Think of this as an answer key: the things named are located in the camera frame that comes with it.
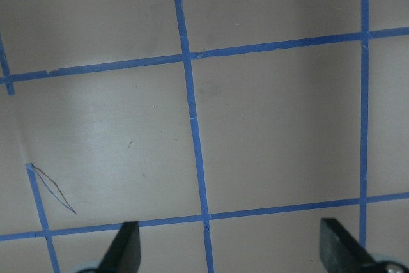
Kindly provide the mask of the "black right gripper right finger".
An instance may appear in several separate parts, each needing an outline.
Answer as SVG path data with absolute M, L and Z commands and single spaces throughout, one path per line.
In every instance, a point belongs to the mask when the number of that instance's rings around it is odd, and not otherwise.
M 335 218 L 320 220 L 320 260 L 327 272 L 376 270 L 376 261 Z

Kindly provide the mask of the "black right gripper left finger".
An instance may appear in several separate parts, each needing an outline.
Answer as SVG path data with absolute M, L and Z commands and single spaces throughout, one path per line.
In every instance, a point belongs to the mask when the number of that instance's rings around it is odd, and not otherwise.
M 134 272 L 141 264 L 139 223 L 124 222 L 97 267 L 97 272 Z

